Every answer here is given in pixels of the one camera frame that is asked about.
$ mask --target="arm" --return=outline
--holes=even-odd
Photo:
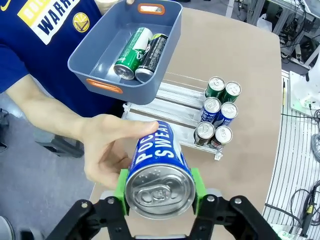
[[[46,96],[30,74],[13,84],[6,93],[37,128],[81,141],[80,132],[85,118]]]
[[[157,122],[128,121],[108,114],[81,117],[46,96],[29,74],[6,92],[36,127],[83,142],[87,178],[111,189],[117,186],[120,170],[131,163],[119,140],[141,138],[158,128]]]

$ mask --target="clear plastic shelf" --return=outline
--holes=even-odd
[[[147,105],[124,104],[122,119],[134,121],[163,120],[170,123],[181,145],[214,154],[215,160],[223,156],[221,151],[195,144],[194,131],[200,122],[200,109],[205,98],[205,87],[197,87],[199,79],[167,73],[184,78],[184,83],[164,79],[155,99]]]

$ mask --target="small green can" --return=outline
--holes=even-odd
[[[206,98],[219,98],[225,89],[225,81],[219,76],[213,76],[208,81],[204,95]]]
[[[139,27],[131,36],[113,67],[119,77],[126,80],[135,78],[135,71],[152,37],[152,32],[146,27]]]
[[[221,103],[234,103],[241,93],[241,86],[236,81],[229,81],[225,85],[223,94],[221,95]]]

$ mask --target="beige tabletop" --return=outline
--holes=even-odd
[[[220,161],[210,153],[182,147],[192,168],[199,168],[207,188],[216,188],[229,200],[246,196],[262,212],[268,194],[278,143],[282,81],[279,38],[247,23],[209,12],[184,8],[181,37],[167,72],[208,80],[220,76],[237,81],[242,93],[232,122],[232,141],[223,149]],[[129,141],[133,154],[136,141]],[[95,185],[91,201],[105,189]],[[133,211],[126,218],[132,235],[165,236],[189,234],[194,216],[189,209],[170,220],[149,220]],[[109,239],[106,230],[95,240]],[[222,227],[215,226],[212,239],[232,240]]]

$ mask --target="gray plastic bin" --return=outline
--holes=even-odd
[[[158,11],[141,11],[141,6],[158,7]],[[68,67],[89,91],[138,105],[148,104],[157,94],[180,38],[181,13],[182,5],[170,0],[135,0],[132,5],[120,1],[81,41],[69,58]],[[121,51],[139,27],[168,36],[154,75],[145,83],[122,79],[113,69]]]

